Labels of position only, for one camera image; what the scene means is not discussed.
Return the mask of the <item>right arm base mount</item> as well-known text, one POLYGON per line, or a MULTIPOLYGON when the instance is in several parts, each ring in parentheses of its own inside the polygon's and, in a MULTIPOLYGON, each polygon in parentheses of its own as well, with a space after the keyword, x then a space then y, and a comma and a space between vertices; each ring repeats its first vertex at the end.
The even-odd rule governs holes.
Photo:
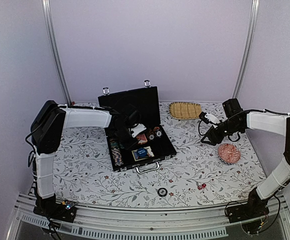
POLYGON ((245 204, 238 202, 238 205, 227 205, 224 209, 224 214, 230 223, 262 217, 268 215, 269 212, 268 200, 259 200, 253 197, 245 204))

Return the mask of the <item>blue card deck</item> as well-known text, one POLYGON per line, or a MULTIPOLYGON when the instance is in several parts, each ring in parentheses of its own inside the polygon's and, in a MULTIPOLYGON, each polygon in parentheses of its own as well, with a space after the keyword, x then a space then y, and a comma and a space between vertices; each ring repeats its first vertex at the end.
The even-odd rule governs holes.
POLYGON ((147 149, 147 156, 145 156, 145 157, 138 157, 137 149, 131 151, 135 161, 140 161, 140 160, 144 160, 144 159, 148 159, 148 158, 154 157, 154 154, 153 154, 152 149, 151 149, 150 146, 147 146, 147 147, 144 147, 144 148, 147 149))

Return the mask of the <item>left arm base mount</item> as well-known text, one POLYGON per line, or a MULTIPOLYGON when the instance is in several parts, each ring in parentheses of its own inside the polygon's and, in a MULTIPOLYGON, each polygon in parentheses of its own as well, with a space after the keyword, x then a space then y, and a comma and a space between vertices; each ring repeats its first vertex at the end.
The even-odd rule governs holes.
POLYGON ((67 209, 67 207, 61 203, 54 201, 35 201, 35 207, 33 213, 46 217, 48 220, 59 220, 63 222, 73 223, 76 218, 77 208, 75 206, 67 209))

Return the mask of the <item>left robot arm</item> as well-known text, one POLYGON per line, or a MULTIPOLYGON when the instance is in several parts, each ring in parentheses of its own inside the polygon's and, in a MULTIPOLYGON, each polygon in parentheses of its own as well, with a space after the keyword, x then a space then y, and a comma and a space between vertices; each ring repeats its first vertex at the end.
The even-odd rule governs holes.
POLYGON ((48 216, 59 213, 57 199, 100 201, 99 175, 112 170, 107 139, 131 150, 144 133, 141 115, 133 106, 121 113, 111 107, 68 106, 46 101, 25 138, 30 145, 27 162, 40 209, 48 216))

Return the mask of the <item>black white dealer button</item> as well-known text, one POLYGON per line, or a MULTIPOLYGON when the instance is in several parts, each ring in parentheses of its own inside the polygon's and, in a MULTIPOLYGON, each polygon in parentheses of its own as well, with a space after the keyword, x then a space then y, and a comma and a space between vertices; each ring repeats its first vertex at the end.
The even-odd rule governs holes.
POLYGON ((167 194, 168 194, 168 191, 167 191, 166 188, 161 187, 161 188, 159 188, 159 189, 157 190, 157 194, 158 194, 158 196, 160 196, 160 197, 166 197, 167 194))

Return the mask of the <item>red card deck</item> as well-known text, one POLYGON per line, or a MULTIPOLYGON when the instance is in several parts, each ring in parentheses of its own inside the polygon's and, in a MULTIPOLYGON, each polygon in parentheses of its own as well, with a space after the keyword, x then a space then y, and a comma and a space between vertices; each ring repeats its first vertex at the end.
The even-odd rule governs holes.
POLYGON ((144 133, 138 134, 136 136, 136 139, 137 139, 137 144, 138 145, 143 145, 143 144, 146 144, 148 142, 147 137, 146 137, 146 135, 144 133))

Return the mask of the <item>red dice pair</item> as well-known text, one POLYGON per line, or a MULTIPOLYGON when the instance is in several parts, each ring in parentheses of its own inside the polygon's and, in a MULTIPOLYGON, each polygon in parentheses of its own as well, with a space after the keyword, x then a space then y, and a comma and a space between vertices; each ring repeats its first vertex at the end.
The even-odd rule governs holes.
POLYGON ((197 186, 197 189, 198 189, 198 190, 203 190, 205 187, 206 187, 206 184, 203 183, 203 184, 201 184, 201 185, 198 185, 198 186, 197 186))

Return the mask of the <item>blue small blind button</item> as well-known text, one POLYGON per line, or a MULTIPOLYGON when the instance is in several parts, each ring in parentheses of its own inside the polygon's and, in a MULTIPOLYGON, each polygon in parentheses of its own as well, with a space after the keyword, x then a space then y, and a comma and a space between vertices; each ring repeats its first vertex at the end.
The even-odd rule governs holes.
POLYGON ((137 153, 137 156, 140 158, 146 157, 148 155, 147 149, 143 147, 137 149, 136 153, 137 153))

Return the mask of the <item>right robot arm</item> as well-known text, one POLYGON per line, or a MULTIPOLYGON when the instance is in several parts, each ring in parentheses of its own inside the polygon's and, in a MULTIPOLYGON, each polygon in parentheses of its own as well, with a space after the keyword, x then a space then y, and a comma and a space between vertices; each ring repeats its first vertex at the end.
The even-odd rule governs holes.
POLYGON ((262 180, 248 195, 243 213, 254 218, 268 200, 290 183, 290 113, 269 109, 242 109, 238 99, 222 104, 225 119, 202 112, 199 119, 210 124, 201 142, 216 146, 233 134, 247 133, 261 165, 266 171, 262 180))

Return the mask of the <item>black poker case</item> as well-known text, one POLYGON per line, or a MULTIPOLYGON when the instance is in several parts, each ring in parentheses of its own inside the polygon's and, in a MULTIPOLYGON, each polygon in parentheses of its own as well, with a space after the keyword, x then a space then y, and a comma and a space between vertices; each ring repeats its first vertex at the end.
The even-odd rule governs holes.
POLYGON ((145 80, 143 88, 110 93, 103 88, 99 106, 111 114, 105 128, 112 169, 122 172, 155 164, 174 157, 177 152, 161 124, 159 94, 145 80))

